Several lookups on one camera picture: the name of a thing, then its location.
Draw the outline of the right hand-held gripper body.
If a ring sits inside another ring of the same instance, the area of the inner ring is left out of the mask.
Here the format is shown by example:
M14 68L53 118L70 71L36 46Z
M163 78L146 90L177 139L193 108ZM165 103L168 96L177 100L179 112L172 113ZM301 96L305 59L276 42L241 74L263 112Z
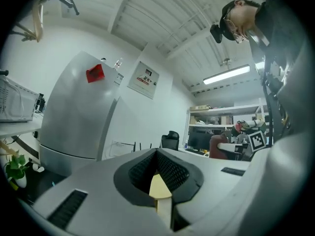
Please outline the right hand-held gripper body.
M236 138L236 144L242 145L241 159L252 159L255 153L266 148L266 139L261 131L247 134L240 134Z

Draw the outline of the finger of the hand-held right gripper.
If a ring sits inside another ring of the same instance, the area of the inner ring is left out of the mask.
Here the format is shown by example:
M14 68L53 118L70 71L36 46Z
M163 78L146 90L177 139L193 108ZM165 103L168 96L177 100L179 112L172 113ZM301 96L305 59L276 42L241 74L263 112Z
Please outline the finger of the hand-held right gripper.
M218 149L220 151L224 151L224 152L231 152L231 153L235 153L236 145L235 144L228 144L228 143L219 143L218 144Z

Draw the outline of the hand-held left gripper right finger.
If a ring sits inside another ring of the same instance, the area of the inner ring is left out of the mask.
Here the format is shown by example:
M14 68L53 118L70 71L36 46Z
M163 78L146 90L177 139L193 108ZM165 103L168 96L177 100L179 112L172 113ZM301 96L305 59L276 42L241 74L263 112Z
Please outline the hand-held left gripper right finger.
M223 168L246 170L248 162L203 159L167 148L158 152L173 163L182 165L187 180L172 192L172 222L179 230L165 229L157 236L240 236L243 218L243 191L235 191L240 176L222 171Z

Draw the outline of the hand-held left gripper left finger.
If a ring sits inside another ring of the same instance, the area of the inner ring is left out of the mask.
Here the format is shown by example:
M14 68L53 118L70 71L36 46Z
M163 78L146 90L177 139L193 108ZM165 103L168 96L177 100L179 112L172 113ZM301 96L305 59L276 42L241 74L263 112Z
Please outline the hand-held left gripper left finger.
M91 163L42 194L33 205L33 218L53 236L169 236L170 229L155 208L135 206L114 185L114 173L146 150ZM73 191L87 193L78 211L63 230L48 217Z

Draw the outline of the colourful bag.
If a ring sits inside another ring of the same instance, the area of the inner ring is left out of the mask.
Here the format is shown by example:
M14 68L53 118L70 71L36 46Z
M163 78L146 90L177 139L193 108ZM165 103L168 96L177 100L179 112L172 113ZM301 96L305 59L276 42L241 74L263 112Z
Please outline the colourful bag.
M258 131L264 133L265 130L266 123L261 119L251 121L238 120L232 128L232 135L238 136L239 134L252 134Z

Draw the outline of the black monitor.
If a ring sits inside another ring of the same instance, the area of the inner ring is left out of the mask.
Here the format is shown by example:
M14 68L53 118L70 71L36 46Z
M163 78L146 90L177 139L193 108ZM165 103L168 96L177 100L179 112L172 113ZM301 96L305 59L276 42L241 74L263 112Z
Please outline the black monitor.
M197 149L197 150L209 150L210 148L210 139L213 137L213 134L209 133L198 133L191 132L189 134L188 146Z

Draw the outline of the white storage shelf unit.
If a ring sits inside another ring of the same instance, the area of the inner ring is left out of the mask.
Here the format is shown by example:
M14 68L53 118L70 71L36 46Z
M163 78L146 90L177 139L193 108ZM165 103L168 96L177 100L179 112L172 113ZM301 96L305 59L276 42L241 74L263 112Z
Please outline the white storage shelf unit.
M263 135L266 139L267 147L269 143L270 127L269 115L267 106L262 102L214 109L207 105L191 107L191 109L188 110L188 120L185 130L185 146L187 146L191 152L196 152L199 155L209 157L210 149L197 150L188 146L189 134L191 132L209 133L213 135L225 134L228 138L228 144L236 145L235 153L223 151L227 158L229 160L249 161L250 159L241 159L242 154L240 153L240 150L242 149L242 145L235 143L237 136L232 135L232 128L238 120L251 121L257 119L261 119L266 123L266 130Z

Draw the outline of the black high-back office chair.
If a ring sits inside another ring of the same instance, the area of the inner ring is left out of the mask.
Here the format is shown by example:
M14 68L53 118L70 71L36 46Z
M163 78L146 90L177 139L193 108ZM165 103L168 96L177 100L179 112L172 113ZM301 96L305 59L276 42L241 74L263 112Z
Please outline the black high-back office chair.
M161 137L161 148L169 148L178 151L179 148L179 134L175 131L169 131L167 135Z

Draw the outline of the silver refrigerator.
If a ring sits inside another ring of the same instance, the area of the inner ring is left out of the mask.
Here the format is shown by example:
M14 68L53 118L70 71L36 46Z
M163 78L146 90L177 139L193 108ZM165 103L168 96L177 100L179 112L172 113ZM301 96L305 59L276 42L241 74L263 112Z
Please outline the silver refrigerator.
M102 65L105 79L88 83L86 70ZM61 176L102 159L110 122L118 102L115 68L79 52L58 78L40 130L41 165Z

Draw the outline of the long ceiling tube light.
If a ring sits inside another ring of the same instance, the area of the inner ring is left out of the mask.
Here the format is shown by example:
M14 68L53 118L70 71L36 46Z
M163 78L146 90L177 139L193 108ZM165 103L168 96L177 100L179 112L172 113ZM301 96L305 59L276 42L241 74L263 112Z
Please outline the long ceiling tube light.
M209 85L209 84L212 84L212 83L215 83L215 82L218 82L218 81L226 80L226 79L238 76L238 75L242 75L242 74L248 73L248 72L250 72L250 70L251 70L251 68L250 68L249 65L244 65L244 66L237 67L237 68L228 70L226 72L217 74L215 76L212 76L212 77L209 77L209 78L205 78L203 80L203 83L205 85Z

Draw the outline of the potted green plant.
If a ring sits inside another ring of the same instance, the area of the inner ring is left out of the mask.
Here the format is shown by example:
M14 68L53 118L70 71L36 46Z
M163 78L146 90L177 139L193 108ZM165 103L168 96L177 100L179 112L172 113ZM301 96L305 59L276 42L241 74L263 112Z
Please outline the potted green plant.
M4 172L6 173L9 182L15 182L18 187L25 188L27 186L27 168L25 156L17 151L16 154L12 155L11 159L4 165Z

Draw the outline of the white desk under microwave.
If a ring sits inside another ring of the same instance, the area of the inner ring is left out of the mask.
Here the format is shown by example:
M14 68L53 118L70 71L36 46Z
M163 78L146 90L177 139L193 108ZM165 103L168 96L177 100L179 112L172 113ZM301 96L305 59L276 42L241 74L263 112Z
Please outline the white desk under microwave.
M42 116L35 116L28 122L0 123L0 139L38 131L42 125Z

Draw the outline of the red paper decoration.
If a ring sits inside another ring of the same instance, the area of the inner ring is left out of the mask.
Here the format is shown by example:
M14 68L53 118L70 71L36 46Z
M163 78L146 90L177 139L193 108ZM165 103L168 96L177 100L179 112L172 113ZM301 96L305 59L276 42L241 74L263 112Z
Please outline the red paper decoration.
M88 83L93 83L105 79L105 75L101 64L86 70L86 78Z

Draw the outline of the white electrical panel box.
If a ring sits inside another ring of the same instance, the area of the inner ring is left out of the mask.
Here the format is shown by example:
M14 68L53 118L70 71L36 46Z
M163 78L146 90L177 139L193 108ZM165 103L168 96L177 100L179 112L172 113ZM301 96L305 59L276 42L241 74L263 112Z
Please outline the white electrical panel box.
M153 99L158 80L159 74L140 61L130 78L128 87L150 99Z

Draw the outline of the person's black shirt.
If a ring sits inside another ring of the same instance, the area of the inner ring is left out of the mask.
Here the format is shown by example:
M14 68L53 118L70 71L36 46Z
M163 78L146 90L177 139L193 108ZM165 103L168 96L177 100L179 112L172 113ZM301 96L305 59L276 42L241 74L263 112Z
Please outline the person's black shirt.
M308 29L282 0L266 0L249 30L250 47L269 113L273 140L315 143L315 46Z

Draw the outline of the white wall network box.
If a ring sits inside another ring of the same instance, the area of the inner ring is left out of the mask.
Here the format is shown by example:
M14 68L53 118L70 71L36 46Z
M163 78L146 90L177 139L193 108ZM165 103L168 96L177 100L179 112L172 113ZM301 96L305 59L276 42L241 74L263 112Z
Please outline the white wall network box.
M128 153L132 153L134 152L134 145L135 144L113 141L110 148L110 156L117 157Z

